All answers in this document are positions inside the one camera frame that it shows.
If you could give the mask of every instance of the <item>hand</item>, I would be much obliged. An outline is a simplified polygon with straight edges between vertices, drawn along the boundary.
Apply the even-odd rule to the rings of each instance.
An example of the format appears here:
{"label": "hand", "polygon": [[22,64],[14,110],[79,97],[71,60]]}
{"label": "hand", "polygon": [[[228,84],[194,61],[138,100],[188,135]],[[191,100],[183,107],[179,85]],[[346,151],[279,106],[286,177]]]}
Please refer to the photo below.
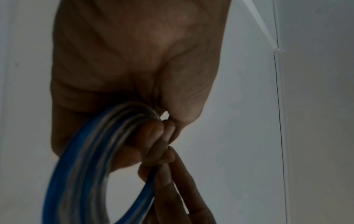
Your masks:
{"label": "hand", "polygon": [[[216,224],[213,214],[198,192],[193,178],[183,165],[176,151],[174,162],[158,168],[154,182],[155,201],[144,224]],[[150,167],[140,166],[138,174],[144,181]],[[181,197],[189,211],[186,213]]]}
{"label": "hand", "polygon": [[[159,114],[168,111],[173,141],[203,110],[218,69],[229,4],[62,0],[53,29],[54,152],[61,155],[88,118],[127,100],[142,101]],[[132,139],[145,141],[152,130],[162,135],[166,125],[151,122],[141,129],[142,136]],[[159,156],[152,154],[155,161]]]}

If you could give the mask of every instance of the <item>blue cable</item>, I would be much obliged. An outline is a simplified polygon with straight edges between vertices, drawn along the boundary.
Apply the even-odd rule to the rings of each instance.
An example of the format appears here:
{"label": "blue cable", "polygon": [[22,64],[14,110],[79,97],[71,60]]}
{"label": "blue cable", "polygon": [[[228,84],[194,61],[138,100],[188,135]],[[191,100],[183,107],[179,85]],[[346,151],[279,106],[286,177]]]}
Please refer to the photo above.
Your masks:
{"label": "blue cable", "polygon": [[[159,116],[142,103],[111,107],[90,119],[72,138],[50,180],[42,224],[108,224],[105,192],[115,155],[145,121]],[[139,224],[153,198],[156,168],[141,193],[115,224]]]}

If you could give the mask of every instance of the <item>wall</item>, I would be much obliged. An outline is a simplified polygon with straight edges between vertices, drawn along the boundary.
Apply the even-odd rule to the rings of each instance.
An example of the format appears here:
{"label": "wall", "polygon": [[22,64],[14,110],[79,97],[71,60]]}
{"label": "wall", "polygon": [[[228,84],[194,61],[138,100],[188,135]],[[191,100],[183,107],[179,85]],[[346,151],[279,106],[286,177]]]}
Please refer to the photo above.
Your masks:
{"label": "wall", "polygon": [[[13,12],[0,132],[0,223],[40,222],[56,162],[49,146],[56,5],[18,0]],[[205,110],[174,145],[218,223],[285,223],[273,50],[242,1],[232,3]],[[136,167],[111,176],[107,204],[114,220],[142,186],[135,172]]]}
{"label": "wall", "polygon": [[277,0],[292,224],[354,220],[354,2]]}

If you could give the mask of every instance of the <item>fingernail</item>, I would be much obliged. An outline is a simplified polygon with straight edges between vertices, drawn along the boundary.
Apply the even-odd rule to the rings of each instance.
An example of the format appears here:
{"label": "fingernail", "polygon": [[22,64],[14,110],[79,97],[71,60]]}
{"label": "fingernail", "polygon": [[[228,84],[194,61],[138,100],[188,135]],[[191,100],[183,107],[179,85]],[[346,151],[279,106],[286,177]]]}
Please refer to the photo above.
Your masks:
{"label": "fingernail", "polygon": [[150,133],[150,136],[145,142],[145,148],[150,149],[154,143],[161,137],[161,135],[164,133],[164,130],[152,130]]}
{"label": "fingernail", "polygon": [[175,130],[175,126],[174,125],[168,125],[166,128],[165,128],[165,131],[163,133],[163,135],[161,136],[161,139],[164,141],[164,142],[169,142],[170,141],[170,138]]}
{"label": "fingernail", "polygon": [[168,164],[163,164],[159,167],[155,179],[156,188],[163,188],[172,183],[171,170]]}

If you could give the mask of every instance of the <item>cable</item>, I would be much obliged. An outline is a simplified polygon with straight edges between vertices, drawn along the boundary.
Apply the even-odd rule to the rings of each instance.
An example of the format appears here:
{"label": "cable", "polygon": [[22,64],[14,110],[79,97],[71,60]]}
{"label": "cable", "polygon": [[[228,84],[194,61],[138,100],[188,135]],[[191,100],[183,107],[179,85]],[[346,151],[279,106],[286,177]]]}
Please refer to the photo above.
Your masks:
{"label": "cable", "polygon": [[[108,224],[108,176],[115,155],[140,124],[159,120],[150,107],[129,102],[90,119],[72,138],[53,172],[43,207],[43,224]],[[139,224],[154,197],[150,172],[141,193],[116,224]]]}

